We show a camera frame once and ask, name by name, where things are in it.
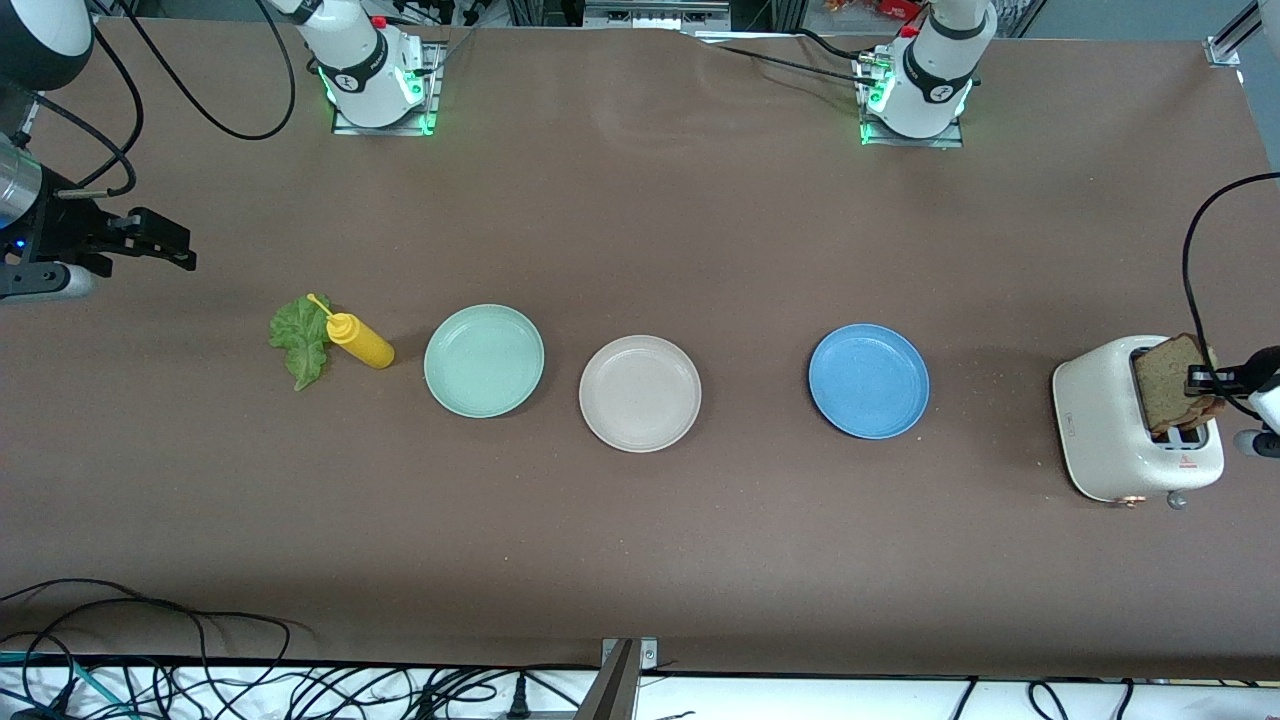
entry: yellow mustard bottle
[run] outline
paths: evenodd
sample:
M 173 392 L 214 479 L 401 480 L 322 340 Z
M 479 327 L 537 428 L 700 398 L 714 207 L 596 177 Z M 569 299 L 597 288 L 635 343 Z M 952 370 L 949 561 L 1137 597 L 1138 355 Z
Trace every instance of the yellow mustard bottle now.
M 325 315 L 329 315 L 329 322 L 325 323 L 325 329 L 329 332 L 329 340 L 334 341 L 343 350 L 355 355 L 361 363 L 369 365 L 370 368 L 381 370 L 387 365 L 392 364 L 396 359 L 396 348 L 392 347 L 389 342 L 383 340 L 383 336 L 374 332 L 365 323 L 360 322 L 360 318 L 349 313 L 333 313 L 320 302 L 314 293 L 307 293 L 307 300 L 315 302 Z

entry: green plate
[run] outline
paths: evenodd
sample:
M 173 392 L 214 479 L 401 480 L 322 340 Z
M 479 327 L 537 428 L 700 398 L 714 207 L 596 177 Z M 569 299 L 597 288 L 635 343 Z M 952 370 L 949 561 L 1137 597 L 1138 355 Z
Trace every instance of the green plate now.
M 543 337 L 529 318 L 504 305 L 472 305 L 435 329 L 422 370 L 447 410 L 495 418 L 534 393 L 543 361 Z

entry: plate rim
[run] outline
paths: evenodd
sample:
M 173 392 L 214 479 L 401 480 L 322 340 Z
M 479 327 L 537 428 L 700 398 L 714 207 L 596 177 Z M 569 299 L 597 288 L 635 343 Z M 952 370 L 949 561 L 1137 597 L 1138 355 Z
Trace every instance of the plate rim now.
M 902 429 L 900 429 L 900 430 L 897 430 L 895 433 L 890 433 L 890 434 L 861 434 L 861 433 L 855 433 L 855 432 L 852 432 L 852 430 L 850 430 L 850 429 L 847 429 L 845 427 L 841 427 L 841 424 L 837 423 L 827 413 L 827 410 L 822 406 L 822 402 L 818 401 L 818 395 L 814 392 L 814 380 L 813 380 L 814 364 L 817 363 L 818 354 L 822 351 L 823 346 L 827 345 L 827 342 L 831 341 L 831 338 L 833 338 L 835 336 L 837 336 L 840 333 L 844 333 L 844 332 L 851 332 L 851 331 L 855 331 L 855 329 L 859 329 L 859 328 L 874 328 L 876 331 L 886 332 L 890 336 L 896 337 L 908 348 L 910 348 L 910 351 L 915 356 L 915 360 L 919 360 L 919 364 L 916 365 L 915 363 L 913 363 L 913 366 L 918 366 L 918 369 L 919 369 L 919 377 L 923 380 L 923 386 L 924 386 L 923 401 L 920 402 L 919 411 L 915 413 L 914 418 L 911 418 L 911 421 L 906 423 L 906 425 Z M 877 323 L 850 323 L 847 325 L 841 325 L 841 327 L 838 327 L 838 328 L 828 332 L 827 334 L 824 334 L 822 337 L 822 340 L 818 342 L 818 345 L 814 346 L 813 354 L 809 355 L 809 372 L 808 372 L 808 378 L 806 379 L 809 380 L 808 382 L 808 384 L 809 384 L 809 397 L 810 397 L 810 400 L 813 400 L 814 406 L 818 407 L 818 413 L 820 413 L 822 416 L 826 418 L 826 420 L 828 423 L 831 423 L 831 425 L 833 428 L 836 428 L 837 430 L 840 430 L 840 432 L 842 432 L 842 433 L 845 433 L 845 434 L 847 434 L 850 437 L 856 437 L 856 438 L 861 438 L 861 439 L 890 439 L 890 438 L 895 438 L 895 437 L 905 433 L 906 430 L 914 428 L 915 424 L 919 423 L 920 419 L 924 418 L 924 414 L 928 411 L 928 409 L 929 409 L 929 397 L 933 393 L 933 384 L 929 380 L 929 366 L 924 361 L 924 355 L 920 354 L 920 348 L 915 347 L 915 343 L 913 343 L 910 340 L 908 340 L 906 336 L 904 336 L 902 333 L 895 331 L 893 328 L 890 328 L 890 327 L 886 327 L 886 325 L 881 325 L 881 324 L 877 324 Z
M 655 446 L 655 447 L 645 447 L 645 448 L 641 448 L 641 450 L 634 450 L 631 447 L 621 447 L 616 442 L 613 442 L 609 438 L 604 437 L 604 434 L 602 434 L 602 432 L 595 425 L 591 424 L 591 419 L 590 419 L 590 416 L 588 415 L 588 411 L 586 411 L 586 404 L 584 402 L 584 393 L 586 391 L 588 372 L 590 372 L 594 365 L 603 365 L 604 364 L 604 361 L 607 359 L 605 351 L 613 348 L 617 345 L 622 345 L 622 343 L 625 343 L 627 341 L 632 341 L 634 342 L 634 341 L 637 341 L 637 340 L 639 341 L 657 341 L 658 345 L 660 347 L 663 347 L 664 350 L 668 350 L 668 351 L 673 350 L 677 361 L 681 361 L 685 366 L 687 366 L 689 370 L 692 373 L 692 377 L 694 377 L 694 407 L 692 407 L 692 413 L 690 413 L 689 420 L 685 424 L 685 427 L 681 428 L 681 430 L 672 439 L 667 441 L 666 443 L 663 443 L 660 446 Z M 614 351 L 614 352 L 609 352 L 608 355 L 613 356 L 613 355 L 617 355 L 617 354 L 618 352 Z M 622 452 L 631 452 L 634 455 L 644 455 L 644 454 L 648 454 L 648 452 L 658 452 L 660 450 L 667 450 L 668 447 L 671 447 L 671 446 L 676 445 L 677 442 L 680 442 L 681 439 L 684 439 L 684 437 L 686 434 L 689 434 L 689 430 L 694 429 L 694 424 L 698 423 L 698 416 L 701 414 L 701 410 L 703 410 L 703 378 L 698 373 L 698 364 L 694 363 L 694 359 L 690 357 L 689 354 L 685 352 L 678 345 L 676 345 L 675 342 L 671 342 L 669 340 L 667 340 L 664 337 L 658 337 L 658 336 L 654 336 L 654 334 L 646 334 L 646 333 L 628 334 L 628 336 L 622 336 L 620 338 L 614 338 L 614 340 L 604 343 L 599 350 L 596 350 L 594 354 L 591 354 L 591 359 L 588 360 L 586 365 L 582 366 L 582 373 L 579 377 L 579 382 L 577 382 L 577 411 L 579 411 L 580 415 L 582 415 L 582 421 L 586 423 L 588 429 L 590 429 L 591 434 L 594 434 L 600 442 L 603 442 L 604 445 L 607 445 L 607 446 L 609 446 L 609 447 L 612 447 L 614 450 L 622 451 Z
M 520 320 L 522 320 L 534 332 L 534 340 L 538 342 L 538 372 L 535 373 L 534 382 L 532 382 L 531 387 L 513 405 L 511 405 L 509 407 L 507 407 L 507 409 L 504 409 L 502 411 L 492 413 L 492 414 L 488 414 L 488 413 L 486 414 L 462 413 L 462 411 L 457 410 L 456 407 L 449 406 L 443 398 L 440 398 L 440 393 L 435 389 L 435 387 L 431 386 L 431 374 L 428 370 L 428 361 L 429 361 L 429 357 L 431 356 L 431 343 L 435 342 L 435 338 L 440 334 L 440 331 L 444 329 L 444 327 L 448 325 L 451 322 L 453 322 L 454 318 L 457 318 L 458 315 L 462 315 L 465 313 L 479 313 L 481 310 L 500 310 L 503 313 L 513 313 L 516 315 L 516 318 L 518 318 Z M 541 382 L 543 382 L 543 373 L 545 370 L 547 370 L 547 345 L 543 342 L 543 333 L 538 329 L 538 325 L 534 324 L 534 322 L 529 319 L 529 315 L 525 315 L 520 310 L 516 310 L 515 307 L 512 307 L 509 305 L 503 305 L 500 302 L 479 302 L 476 305 L 467 305 L 466 307 L 461 307 L 461 309 L 453 311 L 448 318 L 445 318 L 444 320 L 442 320 L 440 324 L 436 325 L 434 331 L 431 331 L 431 337 L 428 338 L 428 341 L 426 341 L 426 348 L 422 351 L 422 380 L 426 383 L 426 389 L 431 393 L 431 397 L 435 398 L 435 401 L 440 405 L 440 407 L 444 407 L 449 413 L 453 413 L 454 415 L 460 415 L 462 418 L 468 418 L 468 419 L 472 419 L 472 420 L 486 420 L 489 418 L 499 418 L 502 415 L 506 415 L 507 413 L 511 413 L 516 407 L 520 407 L 521 405 L 524 405 L 525 401 L 529 400 L 530 396 L 534 395 L 534 391 L 538 389 L 538 386 L 541 384 Z

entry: blue plate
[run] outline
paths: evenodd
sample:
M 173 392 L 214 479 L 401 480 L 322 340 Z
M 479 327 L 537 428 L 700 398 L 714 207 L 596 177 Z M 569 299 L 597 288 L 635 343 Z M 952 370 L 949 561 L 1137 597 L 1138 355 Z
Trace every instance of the blue plate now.
M 929 405 L 929 373 L 908 340 L 881 325 L 845 325 L 809 360 L 809 392 L 841 430 L 867 439 L 905 433 Z

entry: cable connector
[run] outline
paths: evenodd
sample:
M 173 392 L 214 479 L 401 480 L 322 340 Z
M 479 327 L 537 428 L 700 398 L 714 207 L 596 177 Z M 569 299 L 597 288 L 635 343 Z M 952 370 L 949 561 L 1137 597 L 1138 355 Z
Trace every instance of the cable connector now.
M 507 711 L 507 720 L 525 720 L 530 715 L 529 700 L 525 697 L 527 680 L 525 674 L 516 675 L 516 693 L 511 697 L 511 710 Z

